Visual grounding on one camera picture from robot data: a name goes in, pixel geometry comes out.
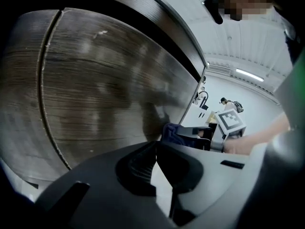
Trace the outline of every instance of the dark blue cloth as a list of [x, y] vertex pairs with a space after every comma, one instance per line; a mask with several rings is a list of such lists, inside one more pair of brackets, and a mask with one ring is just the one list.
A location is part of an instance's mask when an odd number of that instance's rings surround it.
[[177, 125], [173, 123], [167, 123], [163, 127], [163, 132], [162, 132], [162, 138], [161, 141], [169, 142], [169, 143], [175, 143], [183, 146], [188, 146], [188, 147], [194, 147], [195, 142], [191, 140], [187, 140], [186, 138], [182, 138], [181, 136], [177, 135], [177, 129], [182, 125]]

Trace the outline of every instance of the ceiling beam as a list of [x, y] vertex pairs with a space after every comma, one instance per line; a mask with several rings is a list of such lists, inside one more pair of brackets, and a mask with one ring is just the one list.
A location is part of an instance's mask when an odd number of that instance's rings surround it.
[[[245, 66], [249, 66], [251, 68], [256, 68], [259, 69], [261, 71], [263, 71], [265, 74], [267, 74], [269, 72], [269, 68], [262, 66], [258, 63], [254, 63], [252, 61], [249, 60], [245, 60], [245, 59], [240, 59], [240, 58], [235, 58], [235, 57], [230, 57], [230, 56], [224, 56], [224, 55], [219, 55], [219, 54], [211, 54], [211, 53], [205, 53], [204, 54], [205, 60], [209, 61], [208, 59], [211, 60], [225, 60], [225, 61], [229, 61], [232, 63], [237, 63], [237, 64], [241, 64], [241, 65], [245, 65]], [[283, 76], [282, 74], [276, 72], [276, 71], [270, 71], [269, 75], [272, 75], [276, 78], [279, 78], [280, 80], [283, 80], [285, 78], [285, 76]]]
[[218, 77], [218, 78], [221, 78], [221, 79], [228, 80], [228, 81], [233, 82], [235, 84], [238, 84], [241, 87], [246, 88], [246, 89], [248, 89], [252, 92], [260, 94], [261, 96], [271, 100], [272, 102], [274, 102], [277, 105], [280, 105], [278, 100], [274, 96], [270, 95], [269, 93], [265, 92], [262, 89], [259, 89], [258, 87], [255, 87], [251, 84], [248, 84], [244, 81], [238, 80], [238, 79], [230, 77], [230, 76], [225, 76], [225, 75], [221, 75], [221, 74], [217, 74], [217, 73], [213, 73], [213, 72], [208, 72], [208, 71], [205, 73], [205, 75], [207, 75], [207, 76], [210, 75], [210, 76], [214, 76], [214, 77]]

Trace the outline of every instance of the ceiling light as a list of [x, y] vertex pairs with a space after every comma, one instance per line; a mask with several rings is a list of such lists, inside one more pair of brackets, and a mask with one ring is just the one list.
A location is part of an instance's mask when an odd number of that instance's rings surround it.
[[263, 82], [263, 81], [264, 81], [264, 79], [263, 79], [262, 77], [259, 77], [259, 76], [257, 76], [257, 75], [251, 74], [251, 73], [249, 73], [249, 72], [247, 72], [247, 71], [243, 71], [243, 70], [240, 70], [240, 69], [236, 69], [236, 72], [241, 73], [241, 74], [245, 74], [245, 75], [247, 75], [247, 76], [250, 76], [250, 77], [252, 77], [252, 78], [254, 78], [254, 79], [256, 79], [256, 80], [258, 80], [258, 81], [260, 81], [260, 82]]

